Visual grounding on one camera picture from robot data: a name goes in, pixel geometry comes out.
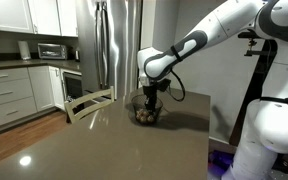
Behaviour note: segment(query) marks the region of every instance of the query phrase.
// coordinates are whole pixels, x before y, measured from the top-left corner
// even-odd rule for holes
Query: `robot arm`
[[[139,80],[147,96],[146,108],[154,111],[156,84],[169,74],[173,66],[199,50],[219,44],[243,29],[254,27],[254,19],[264,4],[263,0],[228,0],[169,50],[160,52],[147,48],[139,51]]]

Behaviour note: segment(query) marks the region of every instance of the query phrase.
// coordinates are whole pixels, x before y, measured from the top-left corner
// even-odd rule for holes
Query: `drawer handle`
[[[8,77],[8,75],[0,75],[0,78]]]
[[[6,115],[11,115],[11,114],[14,114],[14,113],[17,113],[17,112],[18,112],[18,110],[14,110],[14,111],[11,111],[11,112],[7,113]]]
[[[2,96],[2,95],[7,95],[7,94],[12,94],[12,93],[13,93],[13,91],[4,92],[4,93],[0,93],[0,96]]]

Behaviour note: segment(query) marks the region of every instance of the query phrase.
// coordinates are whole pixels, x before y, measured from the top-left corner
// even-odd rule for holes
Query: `wooden floor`
[[[55,111],[0,134],[0,161],[67,126],[66,113]]]

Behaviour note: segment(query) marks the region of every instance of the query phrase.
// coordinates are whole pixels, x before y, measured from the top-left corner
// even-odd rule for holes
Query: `toaster oven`
[[[65,45],[38,43],[37,47],[40,59],[67,59],[67,47]]]

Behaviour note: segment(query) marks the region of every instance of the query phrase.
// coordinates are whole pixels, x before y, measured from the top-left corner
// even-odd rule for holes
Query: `kitchen cabinet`
[[[77,37],[75,0],[57,0],[62,36]]]
[[[33,33],[27,0],[0,0],[0,30]]]
[[[54,105],[55,107],[60,108],[65,111],[63,86],[62,86],[60,69],[50,66],[49,71],[50,71],[52,90],[53,90],[53,96],[54,96]]]
[[[0,70],[0,125],[36,112],[27,68]]]
[[[28,0],[35,34],[61,35],[56,0]]]
[[[28,68],[37,111],[54,107],[53,91],[48,66]]]

